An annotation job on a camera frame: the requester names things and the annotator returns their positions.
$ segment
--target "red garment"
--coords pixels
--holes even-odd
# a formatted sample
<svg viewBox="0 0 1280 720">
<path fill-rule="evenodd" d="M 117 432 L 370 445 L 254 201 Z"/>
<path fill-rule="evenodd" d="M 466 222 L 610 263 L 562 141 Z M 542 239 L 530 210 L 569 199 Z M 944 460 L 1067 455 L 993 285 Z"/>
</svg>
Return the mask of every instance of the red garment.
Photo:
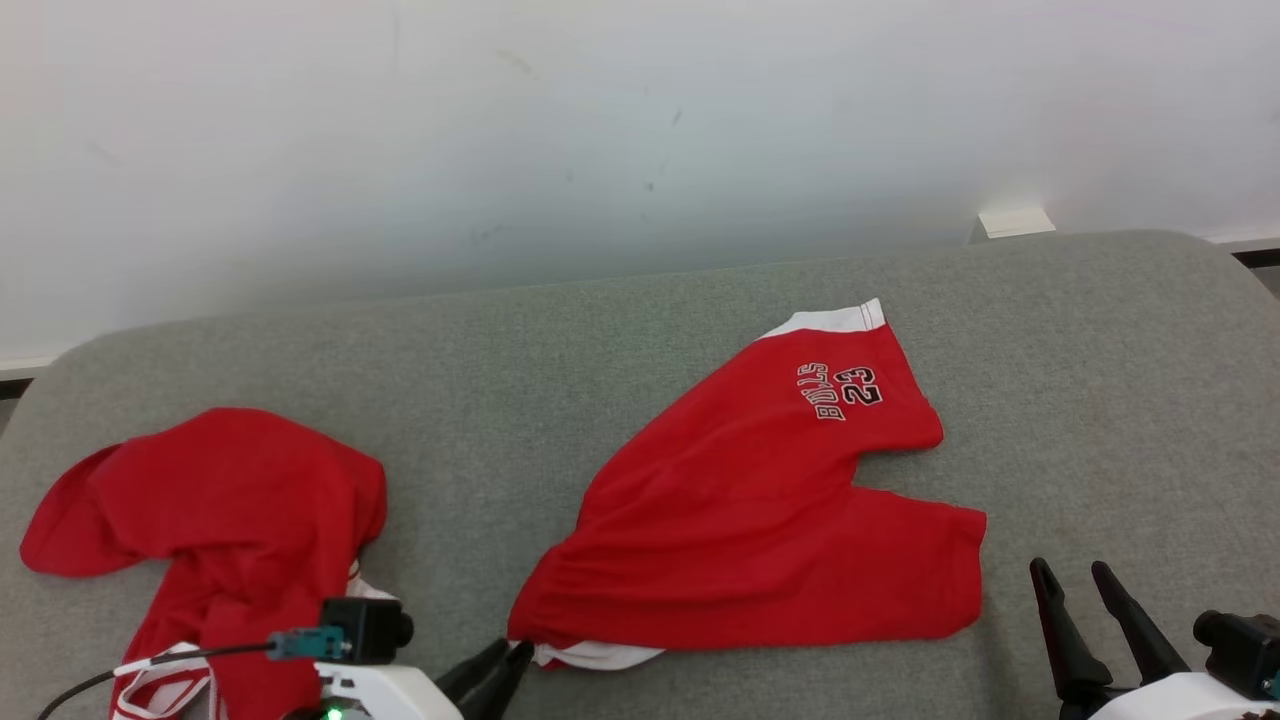
<svg viewBox="0 0 1280 720">
<path fill-rule="evenodd" d="M 982 611 L 986 515 L 850 486 L 942 442 L 879 302 L 799 313 L 600 470 L 508 637 L 668 650 L 941 638 Z"/>
<path fill-rule="evenodd" d="M 124 653 L 133 661 L 183 641 L 260 643 L 314 625 L 385 516 L 372 457 L 270 413 L 220 407 L 68 470 L 36 510 L 22 560 L 84 578 L 172 557 Z M 310 662 L 252 653 L 210 665 L 233 720 L 278 720 L 320 697 Z"/>
</svg>

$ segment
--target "crumpled red clothing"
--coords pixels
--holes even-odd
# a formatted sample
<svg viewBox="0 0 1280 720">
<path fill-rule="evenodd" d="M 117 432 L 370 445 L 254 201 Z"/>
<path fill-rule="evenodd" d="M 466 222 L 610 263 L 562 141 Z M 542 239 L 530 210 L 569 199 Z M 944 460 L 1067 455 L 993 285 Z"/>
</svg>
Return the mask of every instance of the crumpled red clothing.
<svg viewBox="0 0 1280 720">
<path fill-rule="evenodd" d="M 372 457 L 271 413 L 218 407 L 79 461 L 41 501 L 20 552 L 68 578 L 172 559 L 124 652 L 133 661 L 314 625 L 385 518 Z M 232 720 L 276 720 L 320 697 L 310 662 L 248 653 L 210 665 Z"/>
</svg>

